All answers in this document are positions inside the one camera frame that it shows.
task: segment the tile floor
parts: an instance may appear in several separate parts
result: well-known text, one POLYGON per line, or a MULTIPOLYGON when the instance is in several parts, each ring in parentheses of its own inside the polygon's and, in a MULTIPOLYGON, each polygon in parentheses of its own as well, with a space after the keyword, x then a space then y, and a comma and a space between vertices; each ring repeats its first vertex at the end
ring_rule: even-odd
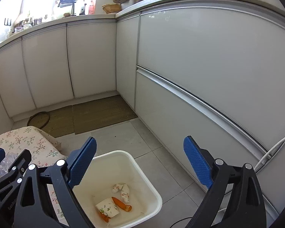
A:
MULTIPOLYGON (((13 129, 26 126, 16 122, 13 129)), ((194 215, 205 192, 168 153, 138 118, 75 135, 58 137, 61 153, 68 156, 80 148, 89 136, 97 140, 97 155, 114 150, 129 152, 163 199, 161 211, 135 228, 169 228, 174 222, 194 215)), ((173 228, 183 228, 189 219, 173 228)))

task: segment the metal screw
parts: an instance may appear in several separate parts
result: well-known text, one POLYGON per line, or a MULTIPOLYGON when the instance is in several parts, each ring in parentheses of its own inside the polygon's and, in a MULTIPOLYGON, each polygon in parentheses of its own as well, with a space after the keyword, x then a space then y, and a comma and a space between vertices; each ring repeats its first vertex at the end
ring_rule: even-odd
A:
POLYGON ((34 170, 34 169, 35 169, 35 165, 34 165, 34 164, 30 164, 30 165, 28 166, 28 169, 29 169, 29 170, 34 170))
POLYGON ((62 165, 64 165, 64 163, 65 163, 65 161, 63 159, 59 159, 56 164, 58 166, 62 166, 62 165))
POLYGON ((249 164, 249 163, 246 163, 246 164, 245 164, 245 167, 246 167, 248 170, 252 169, 252 165, 249 164))
POLYGON ((216 159, 216 160, 215 160, 215 163, 216 163, 217 165, 223 165, 223 164, 224 164, 224 161, 221 160, 221 159, 216 159))

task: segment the carrot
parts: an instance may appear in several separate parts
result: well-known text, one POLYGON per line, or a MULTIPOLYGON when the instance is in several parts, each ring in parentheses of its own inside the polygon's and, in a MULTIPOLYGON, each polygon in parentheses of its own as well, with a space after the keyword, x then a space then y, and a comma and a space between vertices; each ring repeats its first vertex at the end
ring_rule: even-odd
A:
POLYGON ((132 206, 124 204, 122 201, 118 200, 115 197, 112 197, 114 203, 119 206, 122 210, 125 210, 126 212, 130 212, 132 210, 132 206))
POLYGON ((109 223, 109 217, 108 216, 105 216, 103 213, 101 213, 101 212, 99 212, 100 213, 100 216, 101 216, 101 218, 105 221, 105 222, 107 222, 107 223, 109 223))

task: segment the floral fabric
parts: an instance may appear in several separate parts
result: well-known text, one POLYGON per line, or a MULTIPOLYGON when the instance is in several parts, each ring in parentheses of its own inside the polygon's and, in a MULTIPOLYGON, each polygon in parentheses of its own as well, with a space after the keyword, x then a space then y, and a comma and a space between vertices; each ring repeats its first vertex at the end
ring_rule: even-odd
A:
MULTIPOLYGON (((17 156, 28 149, 32 154, 32 164, 39 167, 51 166, 59 159, 66 159, 58 150, 61 150, 61 142, 44 131, 33 127, 18 128, 0 135, 0 148, 3 148, 5 155, 15 153, 17 156)), ((48 185, 49 194, 53 207, 60 222, 65 223, 57 197, 52 185, 48 185)))

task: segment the wicker basket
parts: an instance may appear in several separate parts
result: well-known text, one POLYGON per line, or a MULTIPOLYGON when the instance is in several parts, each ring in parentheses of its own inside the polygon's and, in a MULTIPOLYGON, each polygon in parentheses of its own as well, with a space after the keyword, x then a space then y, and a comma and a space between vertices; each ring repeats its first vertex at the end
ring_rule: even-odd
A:
POLYGON ((119 3, 113 3, 113 4, 102 5, 102 9, 106 13, 118 13, 122 10, 122 7, 119 3))

